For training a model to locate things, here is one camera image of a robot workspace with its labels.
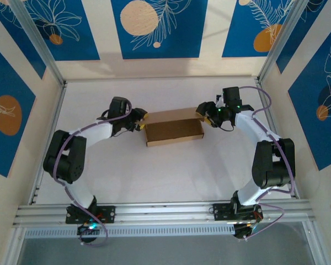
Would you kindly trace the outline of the brown cardboard paper box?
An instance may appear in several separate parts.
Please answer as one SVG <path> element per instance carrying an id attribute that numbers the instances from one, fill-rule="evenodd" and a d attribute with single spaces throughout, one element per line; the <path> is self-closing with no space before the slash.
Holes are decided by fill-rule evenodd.
<path id="1" fill-rule="evenodd" d="M 149 113 L 140 127 L 145 131 L 146 145 L 154 147 L 202 139 L 203 121 L 193 107 Z"/>

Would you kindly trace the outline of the slanted aluminium frame post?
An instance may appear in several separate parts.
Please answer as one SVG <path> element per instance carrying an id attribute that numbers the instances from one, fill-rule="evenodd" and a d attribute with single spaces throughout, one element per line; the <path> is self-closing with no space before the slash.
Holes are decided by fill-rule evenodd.
<path id="1" fill-rule="evenodd" d="M 62 88 L 65 88 L 66 80 L 63 78 L 60 70 L 58 69 L 54 57 L 52 56 L 29 12 L 25 8 L 24 3 L 21 0 L 8 0 L 8 3 L 27 37 L 33 44 L 46 67 L 50 70 L 54 79 Z"/>
<path id="2" fill-rule="evenodd" d="M 260 70 L 259 84 L 267 78 L 271 68 L 277 67 L 282 74 L 299 45 L 317 19 L 327 0 L 292 0 L 292 9 L 283 23 L 282 32 L 274 42 L 271 51 Z"/>

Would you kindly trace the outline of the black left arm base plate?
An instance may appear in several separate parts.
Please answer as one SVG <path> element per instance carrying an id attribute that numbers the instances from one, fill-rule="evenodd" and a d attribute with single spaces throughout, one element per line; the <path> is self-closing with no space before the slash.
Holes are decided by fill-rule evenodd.
<path id="1" fill-rule="evenodd" d="M 75 205 L 70 205 L 66 208 L 66 224 L 83 224 L 93 218 L 85 211 Z M 103 224 L 113 224 L 115 219 L 114 206 L 96 206 L 88 209 L 96 218 Z"/>

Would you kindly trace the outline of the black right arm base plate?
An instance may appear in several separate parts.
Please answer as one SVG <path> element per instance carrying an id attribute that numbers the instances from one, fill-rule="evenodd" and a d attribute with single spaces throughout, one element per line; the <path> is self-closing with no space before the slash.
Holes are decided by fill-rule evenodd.
<path id="1" fill-rule="evenodd" d="M 213 204 L 215 221 L 262 221 L 263 213 L 258 204 L 242 206 L 231 203 Z"/>

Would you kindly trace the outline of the aluminium frame leg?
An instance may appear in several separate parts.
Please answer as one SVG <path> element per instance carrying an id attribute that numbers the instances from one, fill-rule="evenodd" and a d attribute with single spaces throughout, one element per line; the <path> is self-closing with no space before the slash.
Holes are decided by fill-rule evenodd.
<path id="1" fill-rule="evenodd" d="M 304 221 L 303 227 L 315 265 L 325 265 L 317 230 L 315 229 L 313 222 Z"/>
<path id="2" fill-rule="evenodd" d="M 17 265 L 25 234 L 26 228 L 16 227 L 11 229 L 1 265 Z"/>

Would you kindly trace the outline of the black controller board with LED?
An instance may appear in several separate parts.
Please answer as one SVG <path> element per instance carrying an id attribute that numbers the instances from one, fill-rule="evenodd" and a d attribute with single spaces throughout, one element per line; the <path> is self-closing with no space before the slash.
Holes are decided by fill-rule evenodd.
<path id="1" fill-rule="evenodd" d="M 261 230 L 258 229 L 258 223 L 234 224 L 234 237 L 240 241 L 248 241 Z"/>
<path id="2" fill-rule="evenodd" d="M 77 236 L 82 245 L 89 244 L 97 239 L 91 235 L 96 235 L 98 231 L 96 223 L 85 223 L 77 227 Z"/>

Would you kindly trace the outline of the horizontal aluminium mounting rail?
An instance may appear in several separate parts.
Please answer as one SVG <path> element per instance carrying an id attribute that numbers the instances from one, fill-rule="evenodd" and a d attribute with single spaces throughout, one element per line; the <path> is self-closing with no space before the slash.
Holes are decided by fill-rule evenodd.
<path id="1" fill-rule="evenodd" d="M 262 200 L 263 222 L 279 218 L 283 222 L 315 221 L 316 216 L 307 199 Z M 212 224 L 215 222 L 214 202 L 131 203 L 115 204 L 117 225 Z M 23 205 L 16 212 L 13 227 L 67 226 L 65 204 Z"/>

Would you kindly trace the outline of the aluminium table side rail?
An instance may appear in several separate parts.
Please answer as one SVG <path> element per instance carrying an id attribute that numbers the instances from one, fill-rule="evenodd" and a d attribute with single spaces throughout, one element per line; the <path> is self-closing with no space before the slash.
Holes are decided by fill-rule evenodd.
<path id="1" fill-rule="evenodd" d="M 260 97 L 262 106 L 264 108 L 265 117 L 268 122 L 268 127 L 270 128 L 270 130 L 272 132 L 274 132 L 275 134 L 278 135 L 279 130 L 278 130 L 277 122 L 275 120 L 273 110 L 272 110 L 273 100 L 272 100 L 271 96 L 269 95 L 269 93 L 264 89 L 264 87 L 261 84 L 258 77 L 254 78 L 254 82 L 255 82 L 255 85 L 259 88 L 259 97 Z M 294 199 L 300 199 L 301 197 L 299 195 L 299 192 L 297 191 L 295 180 L 292 178 L 293 171 L 292 171 L 292 167 L 289 165 L 288 158 L 285 157 L 283 159 L 283 161 L 284 161 L 284 165 L 287 166 L 287 170 L 289 172 L 289 177 L 290 177 L 289 191 L 290 191 L 291 197 Z"/>
<path id="2" fill-rule="evenodd" d="M 43 169 L 43 163 L 44 163 L 44 159 L 45 159 L 45 155 L 46 152 L 49 148 L 50 145 L 50 141 L 52 139 L 52 136 L 55 132 L 56 126 L 57 126 L 57 122 L 58 122 L 58 117 L 60 115 L 61 112 L 61 108 L 62 108 L 62 103 L 66 94 L 66 89 L 67 89 L 67 81 L 64 81 L 61 92 L 59 93 L 59 97 L 57 100 L 57 103 L 53 109 L 53 113 L 52 113 L 52 117 L 49 120 L 49 123 L 47 123 L 48 125 L 48 135 L 44 137 L 44 141 L 43 143 L 44 145 L 44 149 L 39 157 L 39 160 L 37 162 L 37 169 L 35 171 L 34 174 L 34 181 L 33 181 L 33 185 L 32 188 L 30 190 L 30 194 L 28 196 L 28 200 L 27 200 L 27 204 L 28 205 L 32 205 L 36 203 L 36 197 L 38 196 L 37 193 L 40 190 L 40 186 L 41 186 L 41 182 L 42 182 L 42 178 L 44 176 L 44 169 Z"/>

